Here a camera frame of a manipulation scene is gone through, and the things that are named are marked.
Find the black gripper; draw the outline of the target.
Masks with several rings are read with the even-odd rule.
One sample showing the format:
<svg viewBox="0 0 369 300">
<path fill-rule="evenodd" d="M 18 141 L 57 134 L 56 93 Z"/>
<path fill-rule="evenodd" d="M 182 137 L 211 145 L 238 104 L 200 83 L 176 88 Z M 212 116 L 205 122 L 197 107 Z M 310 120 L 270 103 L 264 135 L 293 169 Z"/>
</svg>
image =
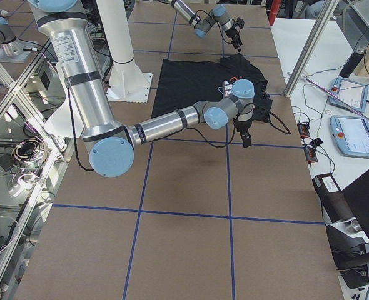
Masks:
<svg viewBox="0 0 369 300">
<path fill-rule="evenodd" d="M 240 121 L 235 119 L 235 129 L 239 133 L 243 143 L 243 147 L 250 147 L 252 145 L 252 137 L 249 128 L 252 125 L 252 120 Z"/>
<path fill-rule="evenodd" d="M 240 31 L 244 28 L 245 22 L 242 18 L 230 19 L 225 24 L 225 33 L 231 39 L 232 46 L 238 51 L 241 52 L 241 37 Z"/>
</svg>

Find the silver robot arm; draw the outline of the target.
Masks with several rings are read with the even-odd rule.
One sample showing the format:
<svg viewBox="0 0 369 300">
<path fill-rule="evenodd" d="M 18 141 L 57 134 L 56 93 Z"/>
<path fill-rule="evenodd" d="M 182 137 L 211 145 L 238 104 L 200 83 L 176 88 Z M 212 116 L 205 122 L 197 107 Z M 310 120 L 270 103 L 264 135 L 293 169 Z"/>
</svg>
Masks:
<svg viewBox="0 0 369 300">
<path fill-rule="evenodd" d="M 217 25 L 222 40 L 227 44 L 231 44 L 238 52 L 241 52 L 243 43 L 240 31 L 244 28 L 245 22 L 241 18 L 232 18 L 224 5 L 219 4 L 209 12 L 201 10 L 201 12 L 206 14 L 206 17 L 203 19 L 199 16 L 199 11 L 192 11 L 183 1 L 168 1 L 168 4 L 186 20 L 200 39 L 203 39 L 210 29 Z"/>
<path fill-rule="evenodd" d="M 198 101 L 193 105 L 152 119 L 128 125 L 118 119 L 115 101 L 146 101 L 152 75 L 136 64 L 128 18 L 121 1 L 96 3 L 107 38 L 111 59 L 110 85 L 102 72 L 88 33 L 88 17 L 81 1 L 30 1 L 38 30 L 47 36 L 58 57 L 58 74 L 66 89 L 69 132 L 80 137 L 89 154 L 90 169 L 113 178 L 126 173 L 134 162 L 134 149 L 165 138 L 196 124 L 220 129 L 229 121 L 252 114 L 255 87 L 239 79 L 220 101 Z"/>
</svg>

